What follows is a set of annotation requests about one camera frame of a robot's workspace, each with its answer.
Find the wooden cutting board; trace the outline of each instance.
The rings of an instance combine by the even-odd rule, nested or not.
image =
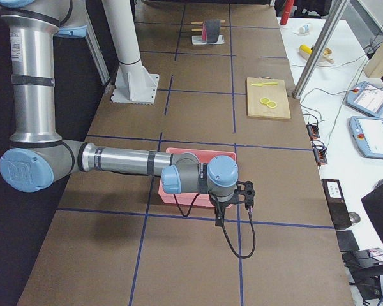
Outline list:
[[[254,86],[251,84],[278,82],[278,85]],[[270,108],[260,102],[262,98],[275,101],[276,108]],[[247,113],[249,117],[268,119],[291,119],[287,90],[284,80],[269,78],[247,78]]]

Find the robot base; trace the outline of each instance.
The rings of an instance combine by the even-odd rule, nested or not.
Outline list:
[[[122,73],[122,69],[119,67],[112,102],[153,104],[158,90],[159,75],[149,74],[143,66],[142,74],[144,82],[137,82],[131,72]]]

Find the touchscreen display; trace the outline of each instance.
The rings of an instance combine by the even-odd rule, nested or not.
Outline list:
[[[359,123],[371,152],[383,154],[383,121],[359,119]]]
[[[383,91],[367,85],[356,98],[355,103],[373,113],[377,113],[383,105]]]

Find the white bottle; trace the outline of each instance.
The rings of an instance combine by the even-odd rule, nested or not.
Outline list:
[[[312,30],[312,24],[307,23],[299,28],[300,34],[308,34]]]

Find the barcode label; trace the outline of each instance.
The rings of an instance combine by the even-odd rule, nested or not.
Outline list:
[[[22,62],[22,44],[21,44],[21,33],[12,32],[10,33],[10,45],[11,45],[11,60],[13,62]]]

